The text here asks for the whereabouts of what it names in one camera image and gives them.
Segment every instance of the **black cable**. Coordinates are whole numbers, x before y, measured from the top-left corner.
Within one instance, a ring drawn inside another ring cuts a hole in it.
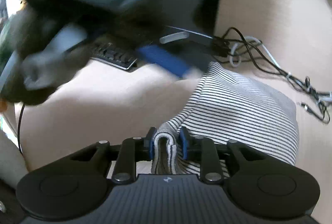
[[[258,49],[258,45],[254,45],[252,44],[252,42],[247,42],[245,37],[243,36],[243,34],[235,27],[230,27],[229,29],[227,29],[227,31],[225,32],[225,34],[221,37],[221,38],[218,38],[219,40],[219,43],[223,43],[223,45],[226,45],[227,48],[229,46],[229,42],[227,41],[227,39],[225,39],[225,37],[228,35],[228,33],[231,31],[231,30],[234,30],[239,36],[240,36],[240,40],[233,40],[232,41],[236,41],[236,42],[241,42],[243,43],[243,46],[246,47],[246,50],[250,57],[250,60],[253,62],[254,66],[265,72],[265,73],[268,73],[268,74],[272,74],[272,75],[279,75],[279,76],[283,76],[287,79],[287,81],[292,85],[292,87],[298,91],[298,92],[303,92],[307,95],[310,95],[315,101],[316,101],[316,104],[318,106],[318,109],[321,113],[322,116],[319,116],[318,114],[316,114],[307,104],[305,103],[301,103],[300,105],[305,108],[305,110],[311,114],[311,115],[314,115],[317,119],[319,119],[321,122],[325,123],[325,124],[328,124],[330,122],[330,114],[329,112],[327,111],[327,105],[322,102],[319,97],[320,96],[326,96],[326,95],[330,95],[330,93],[326,93],[326,92],[317,92],[315,90],[315,88],[313,88],[310,84],[310,79],[309,77],[306,77],[305,79],[305,82],[301,81],[299,78],[295,77],[294,75],[291,75],[290,73],[286,72],[285,70],[279,68],[278,66],[276,66],[273,62],[271,62],[259,49]],[[266,62],[268,62],[277,72],[272,72],[270,70],[265,70],[263,68],[261,68],[256,60],[258,58],[255,58],[253,56],[253,54],[251,53],[251,50],[255,49],[259,54],[260,54],[260,58],[259,59],[263,59],[265,60]]]
[[[19,123],[17,125],[17,143],[19,145],[19,151],[21,154],[23,154],[23,152],[22,152],[21,141],[20,141],[20,130],[21,130],[21,122],[22,122],[24,108],[25,108],[25,104],[22,105],[20,117],[19,117]]]

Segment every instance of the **silver bolt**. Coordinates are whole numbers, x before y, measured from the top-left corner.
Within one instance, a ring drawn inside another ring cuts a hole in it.
[[[0,201],[0,211],[3,212],[3,213],[6,212],[6,207],[5,207],[5,205],[3,204],[2,201]]]
[[[211,182],[219,181],[222,178],[222,176],[218,173],[208,173],[205,175],[205,179]]]
[[[118,173],[114,175],[114,179],[119,182],[124,182],[130,179],[130,174],[127,173]]]

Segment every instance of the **tangled cables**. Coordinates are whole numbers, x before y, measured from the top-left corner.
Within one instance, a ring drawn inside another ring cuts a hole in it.
[[[232,30],[235,31],[240,36],[240,39],[226,38],[229,32]],[[220,61],[213,56],[214,59],[218,61],[220,64],[230,63],[233,67],[238,67],[241,62],[252,62],[254,66],[257,69],[261,70],[262,72],[271,75],[283,76],[296,91],[309,95],[315,101],[321,115],[314,112],[306,103],[302,102],[300,103],[300,106],[302,106],[309,114],[315,116],[321,122],[325,124],[328,124],[330,122],[330,114],[327,110],[327,107],[332,103],[332,91],[318,92],[310,84],[309,77],[306,77],[305,81],[303,82],[299,78],[292,75],[290,72],[286,72],[285,70],[283,70],[279,66],[279,64],[275,61],[270,52],[266,49],[262,41],[254,37],[249,37],[249,36],[244,37],[243,34],[237,28],[230,27],[229,29],[227,29],[227,31],[222,37],[214,38],[213,45],[214,45],[213,46],[214,51],[217,52],[219,56],[225,55],[226,52],[229,58],[228,61]],[[266,51],[270,59],[268,59],[262,53],[262,51],[259,49],[260,46]],[[260,56],[254,57],[252,54],[252,50],[256,50]],[[244,54],[248,54],[249,58],[243,60],[241,56],[243,56]],[[272,68],[275,71],[263,69],[261,66],[257,64],[256,60],[266,61],[269,65],[272,66]]]

